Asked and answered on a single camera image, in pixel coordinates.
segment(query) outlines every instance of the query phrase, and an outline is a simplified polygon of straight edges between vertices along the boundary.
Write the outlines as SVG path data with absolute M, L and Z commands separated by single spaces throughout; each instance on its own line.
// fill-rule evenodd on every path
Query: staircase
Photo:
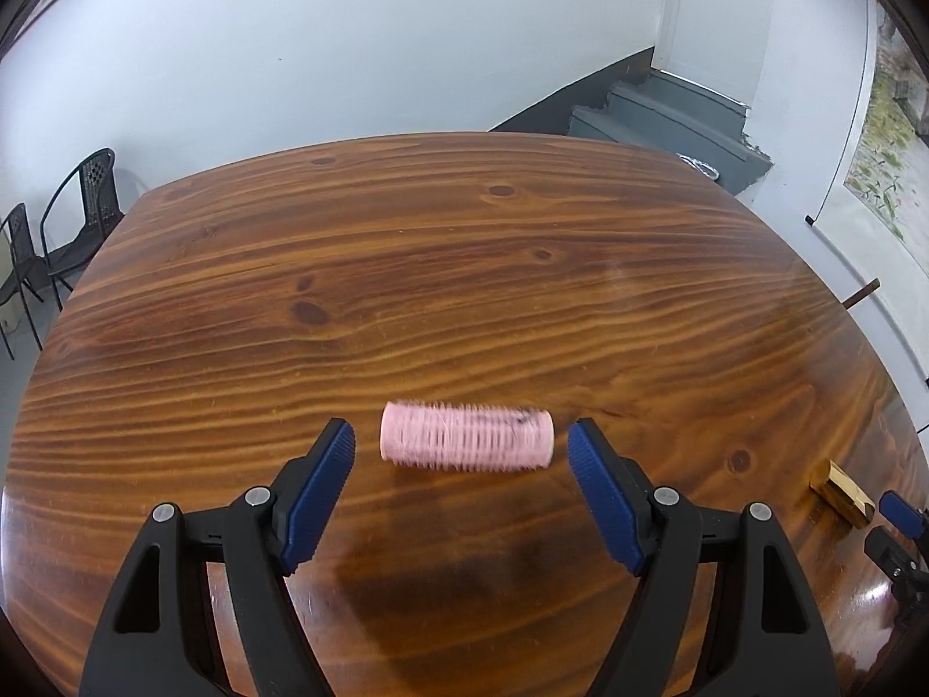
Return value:
M 735 195 L 771 167 L 767 155 L 745 143 L 746 110 L 703 86 L 652 70 L 638 85 L 613 85 L 604 109 L 575 106 L 568 135 L 694 157 L 717 169 L 717 183 Z

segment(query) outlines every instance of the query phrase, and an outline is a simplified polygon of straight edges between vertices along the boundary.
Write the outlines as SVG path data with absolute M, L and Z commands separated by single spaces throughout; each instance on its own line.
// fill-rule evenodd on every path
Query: glossy wood surface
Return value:
M 396 398 L 551 411 L 551 468 L 381 462 Z M 246 160 L 145 194 L 57 321 L 3 499 L 9 616 L 72 694 L 110 582 L 157 502 L 224 505 L 330 416 L 359 454 L 289 581 L 339 697 L 584 694 L 633 580 L 568 470 L 593 416 L 656 484 L 767 501 L 819 601 L 842 687 L 894 603 L 807 487 L 833 459 L 872 498 L 929 471 L 856 324 L 740 202 L 666 155 L 559 137 L 436 134 Z M 252 694 L 222 567 L 215 610 Z M 701 572 L 668 694 L 710 602 Z

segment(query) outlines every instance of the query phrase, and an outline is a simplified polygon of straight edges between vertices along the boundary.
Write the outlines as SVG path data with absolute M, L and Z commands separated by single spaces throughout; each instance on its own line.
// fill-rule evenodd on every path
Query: door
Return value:
M 751 106 L 773 0 L 667 0 L 652 62 Z

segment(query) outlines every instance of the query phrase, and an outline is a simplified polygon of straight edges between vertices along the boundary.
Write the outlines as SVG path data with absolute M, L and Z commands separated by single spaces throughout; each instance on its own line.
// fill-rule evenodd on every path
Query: table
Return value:
M 551 468 L 381 462 L 398 398 L 549 409 Z M 791 537 L 851 691 L 894 603 L 807 488 L 829 456 L 877 498 L 926 504 L 898 392 L 839 301 L 683 162 L 614 143 L 430 134 L 258 157 L 128 213 L 57 321 L 3 501 L 9 617 L 72 694 L 147 512 L 267 484 L 330 416 L 359 452 L 314 561 L 289 580 L 339 697 L 580 695 L 633 593 L 568 470 L 593 416 L 655 484 Z M 675 668 L 686 686 L 712 569 Z M 233 686 L 252 694 L 222 567 Z

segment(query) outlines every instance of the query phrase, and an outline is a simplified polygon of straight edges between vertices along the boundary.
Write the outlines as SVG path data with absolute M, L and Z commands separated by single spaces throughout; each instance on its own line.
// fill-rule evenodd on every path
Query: gold object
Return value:
M 862 529 L 874 518 L 874 502 L 835 463 L 826 459 L 810 475 L 810 487 L 836 511 Z

